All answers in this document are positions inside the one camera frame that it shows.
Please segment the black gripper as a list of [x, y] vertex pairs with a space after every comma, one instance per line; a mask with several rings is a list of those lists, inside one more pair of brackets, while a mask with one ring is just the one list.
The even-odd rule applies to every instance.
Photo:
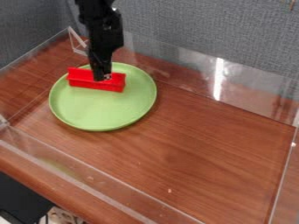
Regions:
[[115, 1], [75, 0], [79, 21], [89, 31], [89, 63], [94, 81], [111, 79], [113, 54], [125, 45], [123, 18], [121, 11], [113, 7]]

